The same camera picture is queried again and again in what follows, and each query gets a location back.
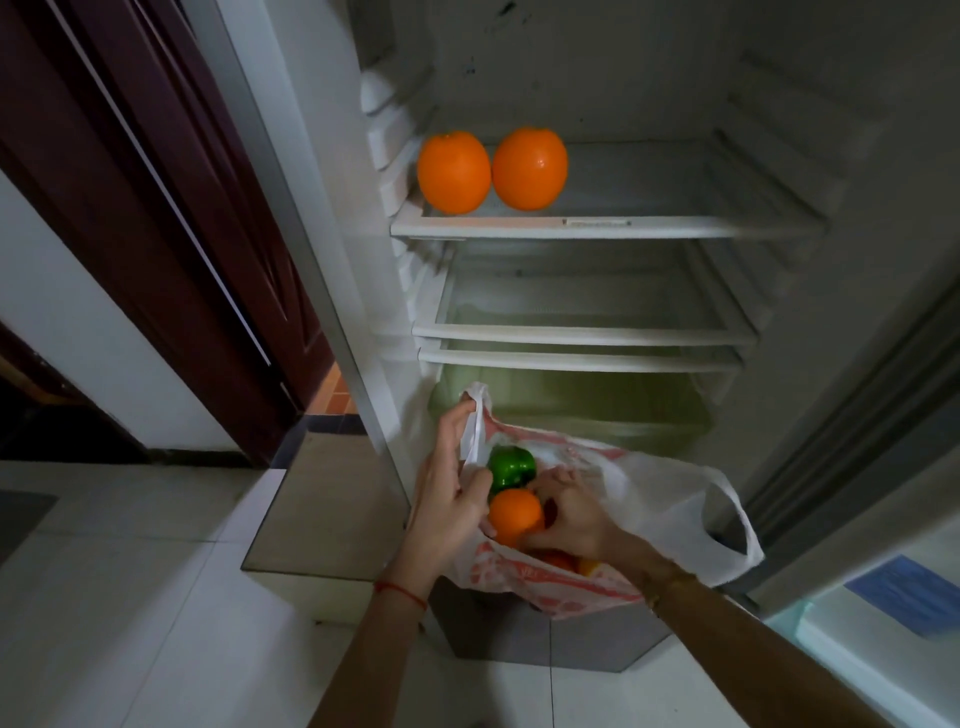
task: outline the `green bell pepper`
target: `green bell pepper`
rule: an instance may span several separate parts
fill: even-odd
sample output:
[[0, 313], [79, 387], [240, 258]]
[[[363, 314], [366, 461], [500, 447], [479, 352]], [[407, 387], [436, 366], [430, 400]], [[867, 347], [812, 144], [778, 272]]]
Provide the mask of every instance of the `green bell pepper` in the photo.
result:
[[508, 488], [522, 488], [537, 477], [537, 461], [530, 450], [516, 445], [495, 445], [490, 452], [487, 467], [493, 473], [490, 495]]

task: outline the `orange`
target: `orange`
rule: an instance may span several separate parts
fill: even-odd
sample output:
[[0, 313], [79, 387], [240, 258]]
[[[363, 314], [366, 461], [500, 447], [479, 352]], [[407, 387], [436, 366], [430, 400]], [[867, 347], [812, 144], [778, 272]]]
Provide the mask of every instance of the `orange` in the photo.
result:
[[496, 542], [517, 548], [520, 536], [543, 530], [543, 508], [537, 497], [523, 488], [500, 491], [490, 501], [490, 524], [496, 529]]
[[535, 555], [541, 561], [545, 561], [550, 566], [557, 567], [557, 569], [574, 572], [577, 570], [577, 560], [566, 551], [541, 551]]
[[581, 576], [590, 576], [600, 566], [599, 561], [593, 559], [577, 559], [577, 573]]
[[493, 189], [514, 209], [543, 209], [566, 184], [566, 147], [549, 129], [524, 127], [493, 154]]
[[472, 212], [490, 192], [490, 157], [468, 132], [431, 136], [420, 148], [417, 182], [423, 197], [448, 215]]

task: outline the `bracelet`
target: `bracelet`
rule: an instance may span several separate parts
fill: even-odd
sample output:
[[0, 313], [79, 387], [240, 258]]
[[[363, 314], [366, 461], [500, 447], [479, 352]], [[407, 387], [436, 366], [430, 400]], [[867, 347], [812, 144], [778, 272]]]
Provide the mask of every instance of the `bracelet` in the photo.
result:
[[399, 585], [397, 585], [397, 584], [394, 584], [394, 583], [392, 583], [392, 582], [389, 582], [389, 581], [375, 581], [375, 582], [373, 582], [373, 593], [374, 593], [374, 594], [379, 594], [380, 592], [384, 591], [385, 589], [392, 589], [392, 590], [394, 590], [395, 592], [400, 592], [400, 593], [401, 593], [402, 595], [404, 595], [404, 596], [408, 596], [409, 598], [411, 598], [411, 599], [413, 599], [414, 601], [416, 601], [417, 604], [420, 606], [420, 608], [421, 608], [424, 612], [426, 612], [426, 602], [423, 601], [419, 596], [415, 595], [413, 592], [408, 592], [408, 591], [407, 591], [406, 589], [404, 589], [403, 587], [401, 587], [401, 586], [399, 586]]
[[696, 574], [692, 574], [689, 571], [680, 570], [678, 574], [671, 576], [663, 584], [659, 584], [655, 590], [651, 590], [653, 591], [651, 595], [647, 596], [647, 594], [644, 593], [643, 600], [647, 603], [650, 611], [656, 614], [657, 607], [660, 605], [660, 601], [667, 592], [676, 587], [678, 584], [686, 584], [691, 581], [697, 581]]

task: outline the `red printed plastic bag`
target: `red printed plastic bag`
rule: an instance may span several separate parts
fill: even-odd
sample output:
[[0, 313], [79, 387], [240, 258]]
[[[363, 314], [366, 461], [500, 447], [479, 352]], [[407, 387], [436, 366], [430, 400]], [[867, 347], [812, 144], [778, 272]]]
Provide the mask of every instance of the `red printed plastic bag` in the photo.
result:
[[[585, 485], [617, 525], [646, 539], [707, 586], [733, 581], [763, 560], [763, 550], [736, 491], [714, 468], [629, 452], [559, 432], [504, 425], [493, 418], [486, 384], [474, 382], [466, 394], [477, 402], [477, 410], [470, 415], [460, 442], [465, 482], [473, 468], [486, 465], [494, 445], [521, 445], [544, 467], [567, 465], [580, 471]], [[719, 488], [736, 509], [747, 536], [746, 554], [718, 544], [704, 530], [702, 514], [711, 486]], [[463, 589], [513, 592], [554, 619], [643, 599], [622, 574], [607, 565], [589, 577], [581, 576], [502, 546], [479, 529], [445, 575]]]

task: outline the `wooden door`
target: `wooden door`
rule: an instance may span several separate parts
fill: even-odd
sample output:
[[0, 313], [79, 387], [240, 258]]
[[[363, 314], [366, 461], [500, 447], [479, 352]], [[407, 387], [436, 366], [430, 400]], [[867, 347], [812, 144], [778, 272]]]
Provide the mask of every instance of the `wooden door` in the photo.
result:
[[186, 225], [304, 410], [333, 354], [174, 0], [58, 0]]
[[[0, 95], [0, 167], [241, 449], [269, 463], [297, 410], [46, 3], [0, 0]], [[229, 218], [221, 179], [207, 172], [200, 192]]]

